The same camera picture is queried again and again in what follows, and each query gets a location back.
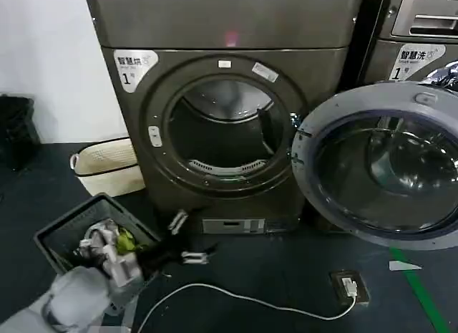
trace gray plastic basket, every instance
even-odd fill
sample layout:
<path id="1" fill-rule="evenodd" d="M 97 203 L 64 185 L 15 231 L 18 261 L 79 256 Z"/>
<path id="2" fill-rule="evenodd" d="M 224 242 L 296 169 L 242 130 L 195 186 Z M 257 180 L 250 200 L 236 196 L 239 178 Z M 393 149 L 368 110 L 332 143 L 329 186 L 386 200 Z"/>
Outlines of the gray plastic basket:
<path id="1" fill-rule="evenodd" d="M 79 246 L 79 241 L 86 230 L 92 224 L 108 218 L 125 227 L 142 245 L 152 246 L 159 241 L 155 233 L 104 193 L 92 197 L 40 230 L 36 233 L 34 240 L 54 270 L 58 274 L 64 274 L 79 266 L 72 264 L 72 254 Z M 112 294 L 112 304 L 106 313 L 118 315 L 154 277 L 155 275 L 145 281 L 129 284 L 119 292 Z"/>

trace control panel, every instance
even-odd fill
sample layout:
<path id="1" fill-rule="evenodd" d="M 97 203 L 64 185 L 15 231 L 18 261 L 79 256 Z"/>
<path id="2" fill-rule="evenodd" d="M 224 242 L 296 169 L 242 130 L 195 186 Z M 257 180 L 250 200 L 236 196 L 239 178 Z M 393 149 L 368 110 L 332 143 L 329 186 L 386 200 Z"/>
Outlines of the control panel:
<path id="1" fill-rule="evenodd" d="M 262 234 L 264 230 L 264 219 L 203 220 L 203 232 L 206 234 Z"/>
<path id="2" fill-rule="evenodd" d="M 392 34 L 458 38 L 458 0 L 402 0 Z"/>

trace door glass window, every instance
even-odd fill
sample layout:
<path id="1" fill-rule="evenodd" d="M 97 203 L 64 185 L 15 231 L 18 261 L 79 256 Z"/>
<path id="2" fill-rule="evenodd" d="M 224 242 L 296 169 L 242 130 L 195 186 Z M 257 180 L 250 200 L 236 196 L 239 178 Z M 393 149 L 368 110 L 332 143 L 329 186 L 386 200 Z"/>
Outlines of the door glass window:
<path id="1" fill-rule="evenodd" d="M 186 92 L 172 111 L 172 144 L 199 172 L 229 179 L 252 173 L 265 167 L 281 143 L 279 106 L 248 83 L 203 83 Z"/>
<path id="2" fill-rule="evenodd" d="M 371 228 L 424 231 L 458 206 L 458 145 L 419 118 L 348 122 L 321 141 L 314 168 L 326 200 Z"/>

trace green floor line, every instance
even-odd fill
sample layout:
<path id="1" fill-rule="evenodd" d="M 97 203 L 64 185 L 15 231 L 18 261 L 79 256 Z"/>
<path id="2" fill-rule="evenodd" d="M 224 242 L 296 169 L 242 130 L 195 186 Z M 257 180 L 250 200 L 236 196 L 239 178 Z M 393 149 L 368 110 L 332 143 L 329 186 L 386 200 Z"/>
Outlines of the green floor line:
<path id="1" fill-rule="evenodd" d="M 409 261 L 405 257 L 405 255 L 399 250 L 395 248 L 390 249 L 391 254 L 393 257 L 398 261 L 403 261 L 404 263 L 408 263 Z M 434 329 L 437 333 L 450 333 L 450 328 L 447 322 L 444 320 L 442 315 L 439 313 L 436 305 L 431 299 L 431 296 L 428 294 L 428 291 L 424 288 L 423 284 L 420 282 L 420 278 L 416 271 L 414 270 L 406 270 L 402 271 L 409 282 L 410 287 L 415 293 L 415 296 L 422 304 L 423 310 L 427 314 L 429 321 L 434 326 Z"/>

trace plug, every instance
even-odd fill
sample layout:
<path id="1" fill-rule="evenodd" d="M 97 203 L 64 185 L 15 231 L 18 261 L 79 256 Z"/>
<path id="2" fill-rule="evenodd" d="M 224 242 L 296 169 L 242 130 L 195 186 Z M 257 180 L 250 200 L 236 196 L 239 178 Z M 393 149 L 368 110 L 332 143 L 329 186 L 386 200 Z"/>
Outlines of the plug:
<path id="1" fill-rule="evenodd" d="M 348 297 L 357 297 L 358 296 L 358 286 L 355 281 L 352 281 L 351 278 L 346 277 L 342 278 L 343 287 L 345 288 L 346 295 Z"/>

